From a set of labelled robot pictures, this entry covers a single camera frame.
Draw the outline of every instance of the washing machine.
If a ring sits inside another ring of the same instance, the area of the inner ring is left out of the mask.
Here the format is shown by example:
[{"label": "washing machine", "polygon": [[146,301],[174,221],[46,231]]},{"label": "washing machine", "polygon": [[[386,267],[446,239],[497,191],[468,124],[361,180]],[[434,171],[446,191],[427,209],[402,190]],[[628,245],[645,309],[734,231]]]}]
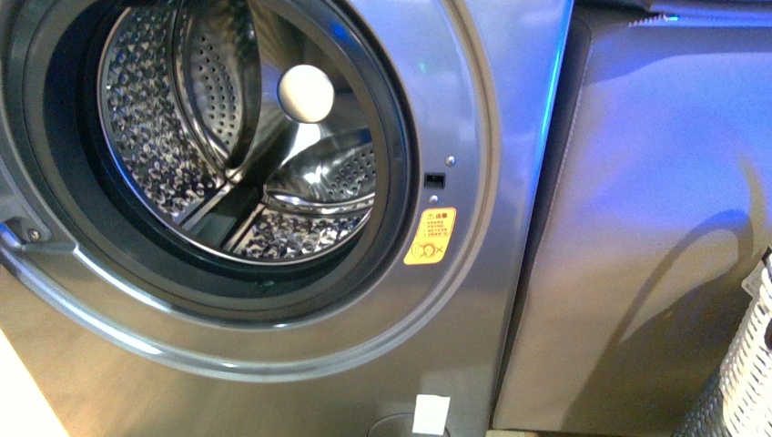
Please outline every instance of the washing machine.
[{"label": "washing machine", "polygon": [[484,435],[570,3],[0,3],[0,329],[70,435]]}]

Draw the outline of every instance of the stainless steel drum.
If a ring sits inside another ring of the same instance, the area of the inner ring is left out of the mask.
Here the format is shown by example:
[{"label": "stainless steel drum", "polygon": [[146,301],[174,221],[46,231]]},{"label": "stainless steel drum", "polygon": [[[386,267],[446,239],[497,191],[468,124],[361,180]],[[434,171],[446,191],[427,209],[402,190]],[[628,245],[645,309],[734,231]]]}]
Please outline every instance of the stainless steel drum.
[{"label": "stainless steel drum", "polygon": [[334,62],[267,7],[129,8],[97,82],[114,165],[187,243],[242,263],[299,263],[368,221],[377,175],[364,111]]}]

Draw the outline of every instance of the white laundry basket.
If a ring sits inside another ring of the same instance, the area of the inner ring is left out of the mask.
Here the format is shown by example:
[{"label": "white laundry basket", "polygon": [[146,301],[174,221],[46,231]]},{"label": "white laundry basket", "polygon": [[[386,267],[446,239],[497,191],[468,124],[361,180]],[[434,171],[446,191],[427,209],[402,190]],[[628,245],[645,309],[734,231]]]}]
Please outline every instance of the white laundry basket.
[{"label": "white laundry basket", "polygon": [[753,300],[721,367],[675,437],[772,437],[772,249],[743,288]]}]

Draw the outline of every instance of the warning sticker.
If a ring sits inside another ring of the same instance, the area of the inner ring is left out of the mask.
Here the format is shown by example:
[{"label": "warning sticker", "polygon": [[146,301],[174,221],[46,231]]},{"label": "warning sticker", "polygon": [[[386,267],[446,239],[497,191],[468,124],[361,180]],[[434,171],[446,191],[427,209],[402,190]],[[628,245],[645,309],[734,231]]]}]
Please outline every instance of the warning sticker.
[{"label": "warning sticker", "polygon": [[423,211],[418,232],[415,233],[410,251],[405,255],[405,264],[417,266],[442,261],[455,222],[456,208],[431,208]]}]

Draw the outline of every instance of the white label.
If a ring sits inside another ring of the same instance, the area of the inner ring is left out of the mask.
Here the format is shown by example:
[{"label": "white label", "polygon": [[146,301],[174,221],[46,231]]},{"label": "white label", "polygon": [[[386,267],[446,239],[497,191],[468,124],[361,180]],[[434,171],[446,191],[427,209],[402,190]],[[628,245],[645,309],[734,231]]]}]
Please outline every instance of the white label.
[{"label": "white label", "polygon": [[755,297],[764,285],[762,278],[765,274],[767,274],[767,269],[764,267],[763,263],[759,262],[753,272],[743,280],[743,290],[751,295],[751,297]]},{"label": "white label", "polygon": [[445,421],[448,420],[448,409],[451,398],[419,394],[415,397],[415,416],[412,422],[414,434],[445,434]]}]

